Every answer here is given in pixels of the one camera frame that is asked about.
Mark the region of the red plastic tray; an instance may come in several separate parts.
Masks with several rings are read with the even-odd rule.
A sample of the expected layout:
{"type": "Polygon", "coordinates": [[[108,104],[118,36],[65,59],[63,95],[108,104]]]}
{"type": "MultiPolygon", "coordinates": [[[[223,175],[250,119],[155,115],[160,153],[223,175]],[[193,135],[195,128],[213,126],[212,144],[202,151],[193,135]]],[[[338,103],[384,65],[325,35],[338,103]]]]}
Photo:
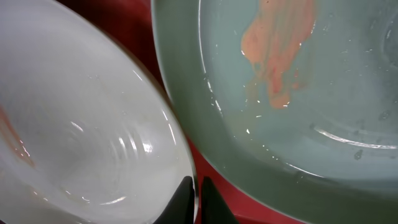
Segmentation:
{"type": "MultiPolygon", "coordinates": [[[[164,75],[163,60],[154,39],[151,0],[60,0],[64,6],[105,31],[116,42],[126,47],[153,74],[166,95],[168,79],[164,75]]],[[[296,219],[279,213],[253,200],[226,180],[189,141],[197,172],[198,189],[205,179],[212,180],[215,189],[231,210],[238,223],[287,223],[296,219]]]]}

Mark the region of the white plate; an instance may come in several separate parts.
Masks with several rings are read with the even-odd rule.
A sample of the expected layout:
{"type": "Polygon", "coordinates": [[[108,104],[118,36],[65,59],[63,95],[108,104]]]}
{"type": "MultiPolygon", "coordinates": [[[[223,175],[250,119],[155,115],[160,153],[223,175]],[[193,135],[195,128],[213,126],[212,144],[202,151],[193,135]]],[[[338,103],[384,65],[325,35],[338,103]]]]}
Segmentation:
{"type": "Polygon", "coordinates": [[[193,158],[150,72],[56,1],[1,2],[1,220],[154,223],[193,158]]]}

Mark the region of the light green plate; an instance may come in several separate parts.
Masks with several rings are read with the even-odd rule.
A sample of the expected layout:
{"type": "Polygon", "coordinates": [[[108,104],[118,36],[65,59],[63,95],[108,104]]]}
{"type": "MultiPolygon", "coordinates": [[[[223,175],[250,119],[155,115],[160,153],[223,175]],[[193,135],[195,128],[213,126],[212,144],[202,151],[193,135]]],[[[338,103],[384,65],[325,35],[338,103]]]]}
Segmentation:
{"type": "Polygon", "coordinates": [[[152,1],[202,156],[305,223],[397,222],[396,1],[152,1]]]}

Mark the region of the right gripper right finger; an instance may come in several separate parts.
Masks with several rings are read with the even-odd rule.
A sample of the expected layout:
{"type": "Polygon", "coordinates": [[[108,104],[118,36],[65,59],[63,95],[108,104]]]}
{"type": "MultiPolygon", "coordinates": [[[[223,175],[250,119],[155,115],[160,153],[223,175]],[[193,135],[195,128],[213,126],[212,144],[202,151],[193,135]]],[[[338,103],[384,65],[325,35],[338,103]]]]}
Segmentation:
{"type": "Polygon", "coordinates": [[[213,181],[205,176],[201,185],[201,223],[239,224],[213,181]]]}

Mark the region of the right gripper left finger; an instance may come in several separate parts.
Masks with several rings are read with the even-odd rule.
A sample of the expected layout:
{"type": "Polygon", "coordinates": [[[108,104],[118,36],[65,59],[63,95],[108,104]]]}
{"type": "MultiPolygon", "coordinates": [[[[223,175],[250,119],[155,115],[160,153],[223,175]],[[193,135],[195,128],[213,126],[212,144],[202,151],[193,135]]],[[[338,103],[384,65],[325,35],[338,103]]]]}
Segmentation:
{"type": "Polygon", "coordinates": [[[193,224],[195,190],[193,179],[185,176],[154,224],[193,224]]]}

